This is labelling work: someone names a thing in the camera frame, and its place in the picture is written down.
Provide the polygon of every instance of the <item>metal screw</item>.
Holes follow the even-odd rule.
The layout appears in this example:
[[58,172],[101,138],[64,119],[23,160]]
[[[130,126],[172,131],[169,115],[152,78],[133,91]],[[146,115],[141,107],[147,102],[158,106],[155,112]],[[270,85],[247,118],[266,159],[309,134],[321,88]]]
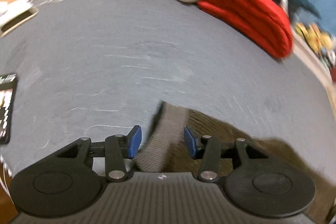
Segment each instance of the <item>metal screw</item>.
[[213,180],[217,177],[217,174],[215,172],[212,172],[212,171],[203,171],[201,173],[201,177],[202,177],[202,179]]
[[111,179],[121,179],[125,176],[125,173],[123,171],[120,170],[113,170],[111,172],[109,172],[109,177]]

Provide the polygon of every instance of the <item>brown garment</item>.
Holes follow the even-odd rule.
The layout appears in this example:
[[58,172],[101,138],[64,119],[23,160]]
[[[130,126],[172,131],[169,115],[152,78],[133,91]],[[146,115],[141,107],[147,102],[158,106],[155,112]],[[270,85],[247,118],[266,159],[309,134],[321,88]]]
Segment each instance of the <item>brown garment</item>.
[[[146,166],[151,166],[151,164],[155,162],[156,166],[162,166],[162,168],[155,169],[156,172],[192,172],[196,175],[201,160],[192,160],[189,157],[182,137],[184,126],[186,125],[192,126],[200,135],[211,135],[220,139],[221,142],[233,143],[237,138],[254,141],[266,151],[303,170],[316,184],[316,196],[306,214],[318,224],[326,224],[328,211],[333,206],[336,197],[336,186],[328,182],[321,174],[310,169],[295,153],[293,148],[281,140],[252,139],[249,135],[229,123],[222,122],[196,110],[185,109],[185,111],[183,111],[181,107],[174,107],[166,102],[162,103],[157,115],[153,119],[151,138],[145,148],[139,152],[141,159],[137,158],[136,162],[140,169],[145,172],[152,172],[150,169],[141,168],[141,166],[144,166],[144,162],[146,162]],[[168,128],[169,130],[163,132],[163,128]],[[179,141],[175,139],[174,142],[169,144],[160,142],[161,138],[171,139],[171,137],[168,136],[170,136],[172,132],[174,132],[174,136],[177,136],[178,134],[176,134],[176,132],[179,132],[180,136],[176,137]],[[159,159],[154,153],[150,152],[155,151],[155,144],[158,143],[160,143],[161,154],[162,150],[165,150],[165,157]],[[232,170],[231,160],[222,159],[219,174],[225,176],[231,173]]]

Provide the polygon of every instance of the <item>gray tabletop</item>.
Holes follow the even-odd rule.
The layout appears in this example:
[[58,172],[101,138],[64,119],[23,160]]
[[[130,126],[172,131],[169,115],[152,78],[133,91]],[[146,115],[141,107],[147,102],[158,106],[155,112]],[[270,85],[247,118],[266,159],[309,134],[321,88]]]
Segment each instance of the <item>gray tabletop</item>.
[[336,180],[335,118],[320,82],[296,56],[278,63],[196,6],[65,0],[0,44],[0,72],[19,76],[11,142],[0,147],[14,173],[82,136],[103,141],[138,124],[145,140],[165,100],[281,138]]

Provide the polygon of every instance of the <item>red object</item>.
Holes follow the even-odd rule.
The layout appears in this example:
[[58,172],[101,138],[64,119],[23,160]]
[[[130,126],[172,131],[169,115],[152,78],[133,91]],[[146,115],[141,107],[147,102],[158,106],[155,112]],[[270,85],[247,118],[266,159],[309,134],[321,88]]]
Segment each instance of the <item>red object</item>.
[[272,0],[200,0],[198,6],[238,29],[274,58],[292,51],[288,16]]

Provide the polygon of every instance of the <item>red towel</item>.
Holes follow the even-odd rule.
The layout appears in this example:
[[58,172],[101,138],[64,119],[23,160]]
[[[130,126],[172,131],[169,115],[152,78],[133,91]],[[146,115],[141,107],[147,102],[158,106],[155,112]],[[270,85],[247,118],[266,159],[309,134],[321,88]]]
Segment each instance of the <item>red towel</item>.
[[200,0],[198,6],[245,34],[274,58],[283,58],[292,50],[288,16],[272,0]]

